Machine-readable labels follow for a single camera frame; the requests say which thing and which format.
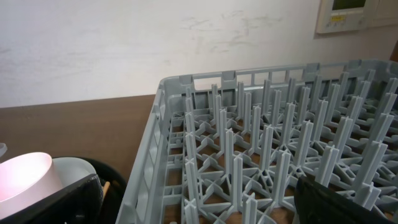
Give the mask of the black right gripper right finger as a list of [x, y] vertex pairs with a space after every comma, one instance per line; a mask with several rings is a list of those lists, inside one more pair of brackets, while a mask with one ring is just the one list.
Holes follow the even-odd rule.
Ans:
[[304, 176], [295, 187], [294, 204], [301, 224], [392, 224]]

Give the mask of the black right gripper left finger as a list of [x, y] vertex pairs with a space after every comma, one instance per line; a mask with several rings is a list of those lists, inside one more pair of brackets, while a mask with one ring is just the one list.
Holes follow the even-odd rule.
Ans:
[[103, 188], [96, 174], [64, 187], [43, 200], [1, 220], [1, 224], [96, 223]]

